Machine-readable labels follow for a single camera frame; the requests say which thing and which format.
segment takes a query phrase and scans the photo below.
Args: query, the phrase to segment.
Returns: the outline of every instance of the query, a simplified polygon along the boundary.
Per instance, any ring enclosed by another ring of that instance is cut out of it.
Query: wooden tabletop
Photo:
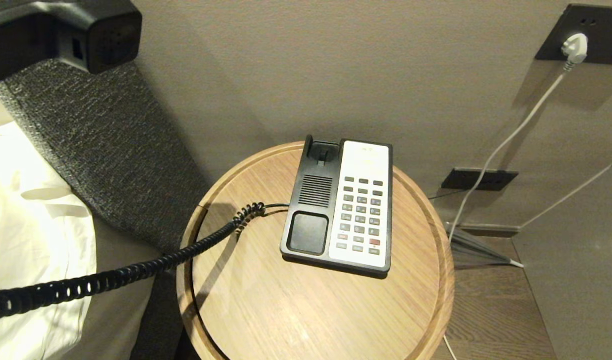
[[[289,203],[303,142],[240,162],[201,200],[182,247],[253,202]],[[432,356],[452,310],[454,268],[441,221],[393,169],[392,264],[378,279],[288,262],[285,211],[254,218],[177,269],[185,328],[203,360],[401,360]]]

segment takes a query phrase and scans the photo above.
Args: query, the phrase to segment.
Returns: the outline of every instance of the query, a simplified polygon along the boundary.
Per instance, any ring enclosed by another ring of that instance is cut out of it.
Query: black wall plate
[[[441,188],[469,190],[477,182],[479,173],[481,173],[480,168],[454,168],[441,183]],[[500,192],[517,175],[519,175],[517,171],[488,170],[477,186],[477,190]]]
[[[612,7],[570,4],[535,55],[537,60],[562,60],[561,46],[571,35],[585,34],[588,57],[585,62],[612,65]]]

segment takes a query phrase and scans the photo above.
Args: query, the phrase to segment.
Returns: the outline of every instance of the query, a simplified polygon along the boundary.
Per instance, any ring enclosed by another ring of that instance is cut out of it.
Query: white bedsheet
[[[0,289],[95,271],[90,211],[15,123],[0,126]],[[89,302],[0,319],[0,360],[59,357],[79,341]]]

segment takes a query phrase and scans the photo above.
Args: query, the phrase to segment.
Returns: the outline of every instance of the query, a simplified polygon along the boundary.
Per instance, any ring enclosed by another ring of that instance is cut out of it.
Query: coiled phone cord
[[[245,226],[253,217],[263,215],[265,209],[274,207],[287,207],[287,203],[271,203],[264,205],[254,202],[242,207],[229,223],[219,230],[168,255],[154,260],[138,262],[123,268],[94,273],[91,275],[67,278],[44,282],[42,284],[16,287],[15,289],[0,290],[0,318],[14,314],[23,314],[39,307],[63,303],[86,296],[93,296],[109,290],[125,287],[135,281],[155,276],[179,264],[187,262],[193,257],[212,248],[225,239],[233,231]]]

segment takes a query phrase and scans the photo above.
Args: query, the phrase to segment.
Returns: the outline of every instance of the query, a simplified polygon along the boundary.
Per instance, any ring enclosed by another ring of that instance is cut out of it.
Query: wall
[[[612,359],[612,169],[512,241],[559,360]]]
[[[392,143],[428,196],[481,167],[550,85],[563,64],[533,57],[568,4],[134,2],[137,64],[210,180],[311,133]],[[583,64],[493,162],[519,177],[472,196],[464,222],[518,226],[611,162],[612,66]],[[460,200],[435,206],[449,220]]]

